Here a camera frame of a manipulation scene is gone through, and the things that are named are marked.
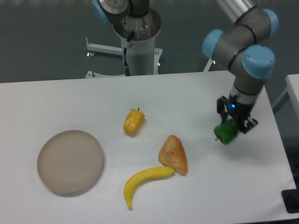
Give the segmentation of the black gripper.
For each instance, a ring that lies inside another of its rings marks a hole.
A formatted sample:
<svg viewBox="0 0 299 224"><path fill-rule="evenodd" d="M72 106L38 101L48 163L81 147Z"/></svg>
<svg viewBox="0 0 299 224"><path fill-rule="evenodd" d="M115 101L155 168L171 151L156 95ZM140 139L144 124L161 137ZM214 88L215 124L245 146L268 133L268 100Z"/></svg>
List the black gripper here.
<svg viewBox="0 0 299 224"><path fill-rule="evenodd" d="M231 116L235 119L238 130L241 133L247 133L258 125L258 121L250 117L253 105L253 95L231 92L229 98L221 96L217 100L217 113L220 115L222 123Z"/></svg>

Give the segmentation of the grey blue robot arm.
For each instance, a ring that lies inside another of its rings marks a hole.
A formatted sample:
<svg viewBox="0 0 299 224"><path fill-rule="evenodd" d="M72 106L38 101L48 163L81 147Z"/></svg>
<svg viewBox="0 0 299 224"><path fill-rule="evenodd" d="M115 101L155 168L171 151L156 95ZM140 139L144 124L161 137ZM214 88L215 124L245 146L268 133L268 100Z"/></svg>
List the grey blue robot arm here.
<svg viewBox="0 0 299 224"><path fill-rule="evenodd" d="M157 73L155 38L161 30L160 15L147 0L93 0L98 19L113 26L121 39L120 54L126 76ZM217 100L217 112L225 122L232 117L246 133L258 124L250 113L275 63L273 52L260 45L278 29L277 15L259 9L250 0L220 0L219 6L234 23L228 32L211 31L202 44L203 53L235 76L228 97Z"/></svg>

